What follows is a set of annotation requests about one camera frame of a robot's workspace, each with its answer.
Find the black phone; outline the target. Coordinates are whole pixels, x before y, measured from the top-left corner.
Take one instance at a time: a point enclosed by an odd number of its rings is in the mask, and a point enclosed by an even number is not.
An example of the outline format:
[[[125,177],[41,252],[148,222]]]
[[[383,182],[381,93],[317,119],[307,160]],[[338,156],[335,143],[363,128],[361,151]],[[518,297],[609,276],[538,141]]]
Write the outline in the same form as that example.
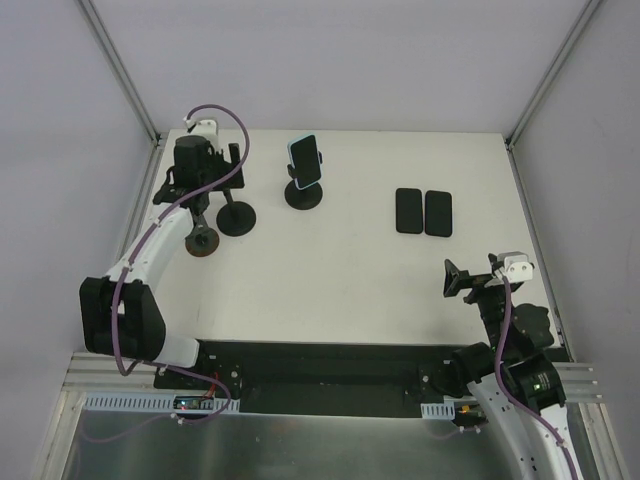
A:
[[[425,193],[424,229],[430,236],[452,236],[453,205],[449,192],[429,190]]]
[[[422,192],[414,188],[398,188],[395,191],[396,231],[403,234],[423,232]]]

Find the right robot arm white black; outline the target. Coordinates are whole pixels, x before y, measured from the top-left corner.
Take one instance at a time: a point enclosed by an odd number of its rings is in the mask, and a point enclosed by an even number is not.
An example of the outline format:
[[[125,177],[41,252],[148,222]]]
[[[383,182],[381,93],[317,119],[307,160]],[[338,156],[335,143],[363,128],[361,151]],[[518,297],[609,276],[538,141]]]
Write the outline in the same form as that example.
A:
[[[480,426],[495,435],[514,479],[596,479],[597,464],[576,402],[549,357],[555,339],[549,311],[515,304],[534,277],[522,252],[491,254],[490,269],[473,274],[444,262],[443,295],[476,306],[487,339],[460,347],[425,375],[439,394],[469,396]]]

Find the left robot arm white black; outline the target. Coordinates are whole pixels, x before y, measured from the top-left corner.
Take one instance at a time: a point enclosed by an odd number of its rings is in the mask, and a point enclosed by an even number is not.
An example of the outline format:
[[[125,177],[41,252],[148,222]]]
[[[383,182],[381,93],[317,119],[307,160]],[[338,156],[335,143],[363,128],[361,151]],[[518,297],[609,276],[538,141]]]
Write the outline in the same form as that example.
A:
[[[147,229],[104,276],[88,277],[80,286],[89,352],[176,366],[177,377],[191,389],[209,382],[212,367],[199,356],[199,341],[168,331],[154,291],[179,248],[195,256],[217,248],[217,233],[204,217],[209,193],[239,177],[246,157],[236,143],[218,149],[213,136],[189,134],[175,141],[173,164],[151,200]]]

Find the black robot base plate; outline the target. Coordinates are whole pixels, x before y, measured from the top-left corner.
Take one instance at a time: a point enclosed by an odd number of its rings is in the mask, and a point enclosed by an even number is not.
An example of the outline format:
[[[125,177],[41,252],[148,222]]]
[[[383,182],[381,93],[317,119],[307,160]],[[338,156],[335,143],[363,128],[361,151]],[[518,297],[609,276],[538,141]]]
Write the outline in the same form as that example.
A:
[[[190,375],[156,374],[154,387],[197,393],[217,378],[214,396],[243,413],[418,418],[424,404],[468,394],[494,371],[484,343],[349,345],[204,341]]]

